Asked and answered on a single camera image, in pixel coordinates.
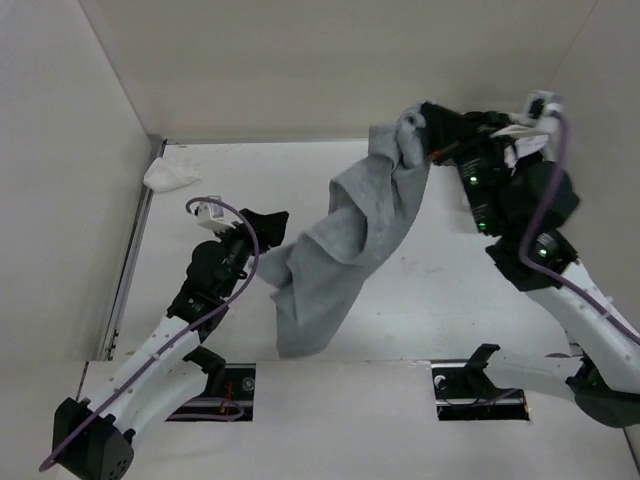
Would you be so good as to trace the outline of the grey tank top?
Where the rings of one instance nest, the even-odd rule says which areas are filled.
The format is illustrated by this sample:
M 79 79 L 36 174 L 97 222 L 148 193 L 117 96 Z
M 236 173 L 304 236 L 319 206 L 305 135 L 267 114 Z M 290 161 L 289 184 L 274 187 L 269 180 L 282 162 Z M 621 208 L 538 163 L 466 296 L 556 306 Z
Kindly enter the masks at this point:
M 325 350 L 365 281 L 409 233 L 429 176 L 428 124 L 414 105 L 372 126 L 366 157 L 330 181 L 327 215 L 260 260 L 259 277 L 275 289 L 280 357 Z

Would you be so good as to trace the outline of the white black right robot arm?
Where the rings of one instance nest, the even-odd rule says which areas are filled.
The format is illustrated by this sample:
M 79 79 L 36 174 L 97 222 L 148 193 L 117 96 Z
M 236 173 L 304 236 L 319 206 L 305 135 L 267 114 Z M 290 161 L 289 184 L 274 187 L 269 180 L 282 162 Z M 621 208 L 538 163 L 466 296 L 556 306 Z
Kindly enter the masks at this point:
M 562 226 L 579 205 L 566 169 L 569 124 L 562 105 L 535 95 L 521 114 L 458 113 L 426 102 L 426 159 L 453 166 L 497 270 L 564 329 L 566 353 L 522 355 L 479 346 L 437 375 L 439 398 L 486 407 L 529 390 L 576 405 L 611 428 L 639 422 L 639 334 L 591 278 Z

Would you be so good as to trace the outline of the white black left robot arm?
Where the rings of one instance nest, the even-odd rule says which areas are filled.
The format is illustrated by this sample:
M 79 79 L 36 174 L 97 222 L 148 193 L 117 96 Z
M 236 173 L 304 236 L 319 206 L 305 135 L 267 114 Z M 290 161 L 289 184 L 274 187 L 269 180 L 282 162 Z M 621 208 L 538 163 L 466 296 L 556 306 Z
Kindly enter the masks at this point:
M 120 479 L 144 435 L 198 395 L 221 393 L 226 362 L 203 343 L 253 280 L 260 256 L 282 244 L 289 219 L 286 211 L 242 209 L 229 223 L 213 215 L 221 204 L 205 197 L 187 203 L 213 239 L 194 248 L 180 290 L 133 355 L 95 393 L 58 406 L 45 467 L 57 464 L 79 479 Z

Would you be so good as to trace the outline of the white tank top in basket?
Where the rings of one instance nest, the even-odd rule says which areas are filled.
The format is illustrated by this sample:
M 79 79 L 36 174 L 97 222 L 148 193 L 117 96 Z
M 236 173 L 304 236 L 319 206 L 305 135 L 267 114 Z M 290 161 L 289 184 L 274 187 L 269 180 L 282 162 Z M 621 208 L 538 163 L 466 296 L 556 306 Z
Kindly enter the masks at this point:
M 512 124 L 493 133 L 491 137 L 506 142 L 504 162 L 508 167 L 514 167 L 520 158 L 543 149 L 549 135 L 528 126 Z

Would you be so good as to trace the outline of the white folded tank top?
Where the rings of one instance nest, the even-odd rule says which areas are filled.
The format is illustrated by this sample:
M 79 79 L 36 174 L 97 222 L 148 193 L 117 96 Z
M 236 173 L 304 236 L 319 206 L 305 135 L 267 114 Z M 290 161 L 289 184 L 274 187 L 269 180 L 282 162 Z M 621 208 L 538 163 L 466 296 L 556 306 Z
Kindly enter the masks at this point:
M 166 193 L 195 184 L 201 173 L 189 160 L 157 157 L 143 177 L 143 184 L 154 193 Z

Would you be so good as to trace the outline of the white front cover board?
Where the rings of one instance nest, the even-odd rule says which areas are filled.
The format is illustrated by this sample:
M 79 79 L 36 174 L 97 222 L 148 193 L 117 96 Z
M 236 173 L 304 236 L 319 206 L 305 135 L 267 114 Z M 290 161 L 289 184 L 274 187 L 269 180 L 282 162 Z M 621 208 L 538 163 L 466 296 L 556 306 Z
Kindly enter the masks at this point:
M 131 479 L 635 479 L 624 434 L 526 396 L 526 421 L 441 421 L 424 363 L 264 362 L 255 415 L 166 423 Z

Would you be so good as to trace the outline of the aluminium table edge rail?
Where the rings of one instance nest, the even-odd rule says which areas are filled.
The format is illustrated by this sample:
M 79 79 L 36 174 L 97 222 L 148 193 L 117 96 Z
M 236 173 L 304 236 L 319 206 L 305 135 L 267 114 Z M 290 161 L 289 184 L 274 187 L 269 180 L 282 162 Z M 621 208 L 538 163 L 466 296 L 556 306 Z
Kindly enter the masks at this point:
M 113 359 L 152 200 L 153 191 L 145 184 L 142 184 L 123 264 L 112 295 L 111 304 L 102 322 L 94 360 L 110 361 Z

